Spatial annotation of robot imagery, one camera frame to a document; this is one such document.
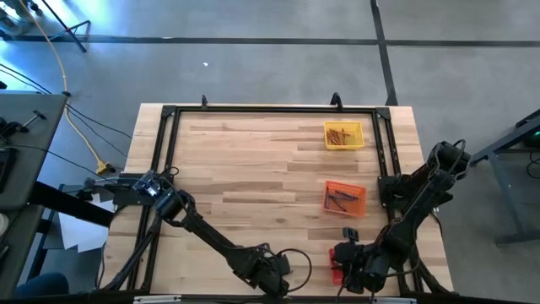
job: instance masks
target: workbench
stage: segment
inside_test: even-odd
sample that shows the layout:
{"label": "workbench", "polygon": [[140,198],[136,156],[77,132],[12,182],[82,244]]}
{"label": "workbench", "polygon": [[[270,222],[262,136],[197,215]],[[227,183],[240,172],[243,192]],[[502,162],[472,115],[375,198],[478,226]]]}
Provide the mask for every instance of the workbench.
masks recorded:
{"label": "workbench", "polygon": [[[125,172],[144,173],[151,167],[162,107],[141,105]],[[412,173],[424,163],[413,109],[390,107],[390,113],[402,173]],[[361,122],[365,146],[350,151],[327,150],[323,123],[328,121]],[[175,187],[192,194],[204,219],[235,244],[255,246],[268,242],[274,252],[288,247],[305,251],[313,262],[313,274],[310,282],[293,295],[335,296],[339,285],[332,283],[328,250],[345,241],[342,228],[358,229],[360,241],[367,243],[374,241],[387,224],[376,186],[380,164],[370,116],[193,111],[182,112],[179,123],[172,159],[172,165],[180,169]],[[165,126],[164,147],[171,124]],[[381,133],[389,155],[382,124]],[[163,170],[165,152],[161,152],[158,171]],[[387,167],[388,174],[393,174],[390,163]],[[365,187],[365,217],[324,212],[321,205],[325,181]],[[132,253],[140,214],[141,207],[128,206],[112,222],[102,286],[112,280]],[[426,218],[421,225],[417,243],[420,257],[431,273],[445,288],[453,290],[440,228],[433,218]],[[181,228],[163,224],[157,248],[153,294],[262,293],[238,280],[224,258]],[[148,250],[138,270],[137,287],[142,282],[147,256]],[[284,278],[294,287],[304,281],[308,264],[299,254],[291,252],[288,256],[293,273]],[[412,285],[411,275],[407,282]],[[354,294],[344,291],[342,295]],[[377,295],[398,296],[397,279],[389,278]]]}

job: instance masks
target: concrete floor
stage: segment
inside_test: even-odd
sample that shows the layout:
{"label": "concrete floor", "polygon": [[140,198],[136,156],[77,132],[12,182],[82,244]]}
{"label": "concrete floor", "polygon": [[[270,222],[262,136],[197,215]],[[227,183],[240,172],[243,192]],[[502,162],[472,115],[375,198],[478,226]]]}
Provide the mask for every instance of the concrete floor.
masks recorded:
{"label": "concrete floor", "polygon": [[[67,24],[92,21],[91,35],[182,37],[296,37],[373,39],[368,0],[94,0],[50,1]],[[540,40],[540,3],[533,0],[379,0],[389,39]],[[61,28],[50,14],[47,34]],[[142,102],[326,104],[338,91],[348,105],[384,105],[386,90],[376,46],[55,44],[67,73],[72,105],[130,133]],[[441,140],[467,140],[474,153],[508,132],[540,102],[537,48],[389,47],[397,99],[414,109],[427,155]],[[49,90],[62,76],[48,45],[1,42],[1,62]],[[13,90],[30,90],[0,75]],[[81,127],[101,156],[124,158]],[[122,136],[100,129],[126,151]],[[95,161],[63,120],[51,150],[89,168]],[[519,202],[535,203],[537,181],[525,174],[526,156],[506,163],[522,186]],[[87,173],[49,156],[40,180],[80,183]],[[473,168],[440,209],[445,249],[456,291],[467,296],[540,302],[540,243],[497,248],[493,239],[514,232],[488,164]],[[538,206],[521,203],[537,221]],[[44,271],[64,272],[71,292],[89,290],[98,252],[51,252]]]}

